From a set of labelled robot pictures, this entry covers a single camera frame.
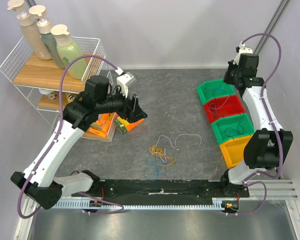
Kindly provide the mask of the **green storage bin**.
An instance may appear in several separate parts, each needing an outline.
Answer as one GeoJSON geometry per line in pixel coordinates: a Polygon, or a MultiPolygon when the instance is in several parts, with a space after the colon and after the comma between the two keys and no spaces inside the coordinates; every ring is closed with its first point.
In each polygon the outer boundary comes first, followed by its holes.
{"type": "Polygon", "coordinates": [[[252,135],[255,130],[247,113],[222,117],[211,124],[217,143],[252,135]]]}
{"type": "Polygon", "coordinates": [[[236,91],[230,84],[226,84],[223,78],[204,81],[196,91],[202,105],[212,99],[235,95],[236,91]]]}

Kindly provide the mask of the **red storage bin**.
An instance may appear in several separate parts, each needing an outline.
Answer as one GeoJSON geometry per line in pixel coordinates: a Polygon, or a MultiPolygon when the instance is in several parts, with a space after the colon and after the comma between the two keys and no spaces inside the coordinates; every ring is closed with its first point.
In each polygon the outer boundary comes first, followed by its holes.
{"type": "Polygon", "coordinates": [[[210,124],[215,121],[234,115],[244,114],[246,111],[235,94],[213,98],[203,105],[210,124]]]}

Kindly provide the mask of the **yellow storage bin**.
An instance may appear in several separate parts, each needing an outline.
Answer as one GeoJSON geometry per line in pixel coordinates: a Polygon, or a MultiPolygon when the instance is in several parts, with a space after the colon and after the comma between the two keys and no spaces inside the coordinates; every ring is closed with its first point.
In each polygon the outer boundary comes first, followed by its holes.
{"type": "Polygon", "coordinates": [[[227,169],[237,166],[244,159],[244,149],[252,135],[231,138],[220,144],[227,169]]]}

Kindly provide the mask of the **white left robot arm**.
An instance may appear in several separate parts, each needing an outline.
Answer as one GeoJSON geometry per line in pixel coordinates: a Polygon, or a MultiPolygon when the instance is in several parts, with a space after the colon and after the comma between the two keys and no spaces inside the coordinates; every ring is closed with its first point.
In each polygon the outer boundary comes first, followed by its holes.
{"type": "Polygon", "coordinates": [[[37,158],[23,171],[14,172],[11,181],[42,208],[52,208],[60,198],[84,192],[89,197],[100,191],[100,178],[90,172],[56,177],[57,169],[72,146],[98,120],[101,114],[118,114],[129,123],[147,118],[139,106],[136,94],[129,95],[129,85],[135,76],[128,72],[117,77],[118,86],[112,88],[107,77],[94,75],[74,101],[63,110],[63,118],[37,158]]]}

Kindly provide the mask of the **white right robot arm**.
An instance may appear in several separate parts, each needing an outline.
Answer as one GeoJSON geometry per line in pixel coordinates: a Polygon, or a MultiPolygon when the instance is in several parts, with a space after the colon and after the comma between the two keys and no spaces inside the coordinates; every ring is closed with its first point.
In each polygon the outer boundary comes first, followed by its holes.
{"type": "Polygon", "coordinates": [[[243,160],[221,177],[219,191],[230,197],[247,189],[247,181],[267,170],[282,170],[293,141],[291,131],[280,125],[267,97],[263,78],[257,76],[259,56],[251,49],[239,50],[229,61],[224,82],[235,86],[246,104],[254,134],[243,150],[243,160]]]}

